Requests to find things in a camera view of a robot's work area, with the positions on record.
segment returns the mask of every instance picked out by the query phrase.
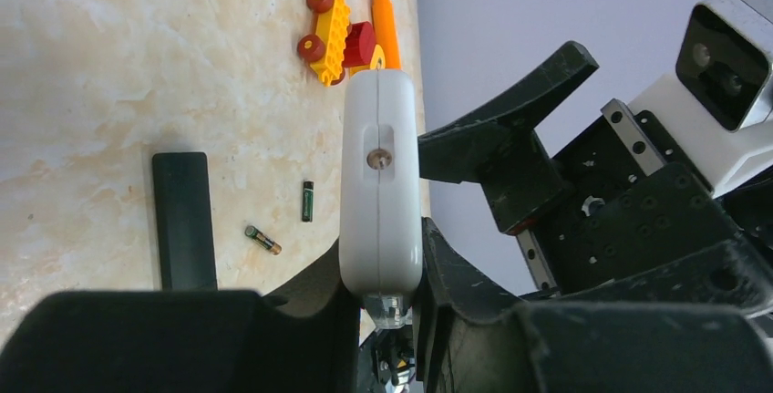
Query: orange toy piece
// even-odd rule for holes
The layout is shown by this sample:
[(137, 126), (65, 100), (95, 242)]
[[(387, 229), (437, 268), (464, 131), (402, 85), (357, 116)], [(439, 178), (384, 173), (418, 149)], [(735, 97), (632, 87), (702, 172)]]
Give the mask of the orange toy piece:
[(373, 56), (370, 58), (370, 63), (368, 65), (363, 65), (362, 67), (350, 67), (349, 77), (352, 77), (360, 71), (367, 71), (368, 69), (383, 69), (385, 62), (387, 62), (387, 60), (384, 58), (384, 49), (382, 49), (379, 44), (376, 44), (376, 48), (373, 50)]
[(391, 0), (373, 0), (371, 5), (376, 43), (384, 49), (385, 67), (400, 69), (400, 48), (397, 45), (395, 11)]
[(298, 42), (298, 55), (331, 86), (344, 75), (344, 47), (351, 10), (344, 0), (306, 0), (314, 12), (314, 33)]

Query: gray wall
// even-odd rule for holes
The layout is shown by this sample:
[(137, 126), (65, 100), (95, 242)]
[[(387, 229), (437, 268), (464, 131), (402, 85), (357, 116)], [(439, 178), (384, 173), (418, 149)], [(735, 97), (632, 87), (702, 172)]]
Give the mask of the gray wall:
[[(555, 154), (610, 98), (630, 100), (673, 68), (697, 1), (418, 0), (427, 129), (486, 102), (573, 39), (601, 69), (537, 128)], [(436, 223), (459, 253), (515, 294), (534, 289), (480, 186), (432, 182), (430, 196)]]

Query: mounting hole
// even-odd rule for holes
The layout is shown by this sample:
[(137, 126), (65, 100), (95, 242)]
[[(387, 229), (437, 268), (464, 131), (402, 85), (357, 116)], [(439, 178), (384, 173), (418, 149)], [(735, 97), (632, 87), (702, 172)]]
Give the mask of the mounting hole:
[(374, 170), (383, 170), (392, 164), (392, 153), (384, 149), (375, 149), (367, 153), (367, 166)]
[(700, 195), (694, 195), (690, 197), (690, 207), (695, 209), (701, 209), (706, 206), (706, 198)]
[(641, 236), (642, 238), (647, 238), (650, 235), (652, 235), (652, 227), (650, 227), (647, 224), (642, 224), (641, 226), (636, 229), (636, 232)]
[(634, 142), (634, 145), (631, 147), (631, 150), (634, 151), (636, 154), (642, 154), (645, 150), (647, 150), (647, 145), (641, 142), (640, 140)]
[(676, 179), (674, 180), (674, 185), (676, 185), (676, 188), (683, 190), (684, 188), (690, 186), (690, 179), (687, 178), (687, 176), (679, 175), (676, 176)]
[(657, 207), (657, 199), (651, 195), (644, 197), (641, 207), (645, 211), (649, 211)]
[(738, 288), (738, 278), (729, 268), (718, 268), (708, 276), (711, 285), (720, 291), (733, 291)]
[(658, 215), (658, 217), (654, 219), (654, 227), (658, 229), (668, 229), (671, 227), (671, 220), (665, 215)]
[(630, 208), (631, 205), (634, 204), (634, 201), (631, 199), (630, 195), (624, 195), (620, 198), (620, 205), (624, 208)]

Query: green battery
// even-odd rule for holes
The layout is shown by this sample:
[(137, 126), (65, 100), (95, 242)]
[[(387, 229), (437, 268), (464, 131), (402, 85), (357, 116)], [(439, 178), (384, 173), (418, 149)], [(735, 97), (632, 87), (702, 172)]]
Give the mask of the green battery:
[(304, 181), (304, 202), (301, 208), (301, 221), (310, 222), (314, 218), (314, 182)]
[(259, 231), (255, 226), (247, 226), (247, 228), (244, 229), (244, 235), (246, 235), (247, 238), (255, 241), (255, 243), (261, 245), (264, 249), (271, 252), (272, 254), (279, 254), (282, 251), (281, 245), (266, 236), (265, 233)]

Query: marble surface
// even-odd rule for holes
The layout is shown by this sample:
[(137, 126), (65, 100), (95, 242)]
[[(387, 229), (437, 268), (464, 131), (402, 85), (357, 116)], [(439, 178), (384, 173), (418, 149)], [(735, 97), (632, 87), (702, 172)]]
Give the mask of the marble surface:
[[(423, 130), (416, 0), (392, 1)], [(369, 0), (346, 2), (369, 20)], [(2, 0), (0, 342), (52, 292), (159, 288), (157, 151), (208, 154), (220, 287), (269, 292), (330, 247), (345, 83), (295, 54), (311, 21), (304, 0)]]

